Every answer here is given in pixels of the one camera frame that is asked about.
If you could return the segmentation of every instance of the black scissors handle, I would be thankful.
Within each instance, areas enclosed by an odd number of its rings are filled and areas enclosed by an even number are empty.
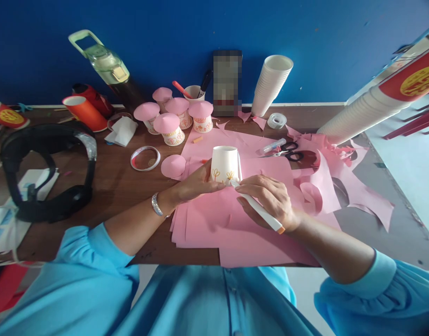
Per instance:
[[[285,154],[286,158],[289,161],[299,162],[303,160],[304,155],[302,152],[294,152],[294,150],[297,148],[298,148],[298,143],[293,141],[289,141],[286,143],[286,145],[283,145],[282,149],[289,151],[287,154]]]

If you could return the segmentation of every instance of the pen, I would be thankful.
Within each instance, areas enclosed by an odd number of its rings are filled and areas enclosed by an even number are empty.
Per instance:
[[[183,95],[187,98],[193,99],[193,97],[190,96],[190,94],[188,92],[185,91],[185,89],[182,87],[182,85],[180,85],[177,81],[173,81],[173,85],[180,91],[183,93]]]
[[[239,187],[238,182],[236,182],[235,180],[230,180],[230,183],[234,188]],[[266,209],[263,208],[263,206],[258,203],[252,196],[247,194],[241,194],[241,196],[244,197],[247,202],[249,202],[252,208],[254,208],[256,212],[258,212],[258,215],[260,215],[274,231],[277,231],[278,234],[282,234],[285,231],[281,223],[270,213],[268,213]]]
[[[204,79],[202,80],[202,84],[201,84],[201,89],[199,90],[199,94],[197,95],[197,98],[204,95],[205,91],[207,90],[208,84],[210,84],[210,81],[212,78],[213,78],[213,70],[209,69],[204,75]]]

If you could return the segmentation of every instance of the shirt sleeve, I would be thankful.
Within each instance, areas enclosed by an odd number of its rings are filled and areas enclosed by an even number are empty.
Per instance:
[[[429,335],[429,273],[378,251],[362,279],[328,278],[314,303],[336,335]]]
[[[56,259],[0,323],[0,335],[110,335],[138,288],[138,265],[126,267],[132,258],[104,224],[68,229]]]

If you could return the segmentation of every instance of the white marker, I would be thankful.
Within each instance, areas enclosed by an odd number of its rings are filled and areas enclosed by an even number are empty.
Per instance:
[[[238,182],[234,180],[230,180],[230,183],[234,188],[239,187]],[[263,206],[256,201],[256,199],[247,194],[241,194],[241,196],[244,197],[247,202],[249,202],[250,206],[254,208],[256,212],[258,212],[258,215],[260,215],[267,222],[267,224],[269,224],[270,227],[274,229],[274,231],[277,231],[278,234],[282,234],[284,232],[285,229],[281,225],[281,223],[270,213],[268,213],[266,209],[263,208]]]

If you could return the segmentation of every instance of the person's right hand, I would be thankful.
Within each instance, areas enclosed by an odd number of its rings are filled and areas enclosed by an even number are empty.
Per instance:
[[[285,228],[292,232],[300,225],[299,211],[292,208],[291,199],[284,183],[264,175],[255,175],[241,181],[235,190],[258,199],[261,205]],[[269,224],[250,206],[244,197],[237,198],[247,215],[258,225],[270,229]]]

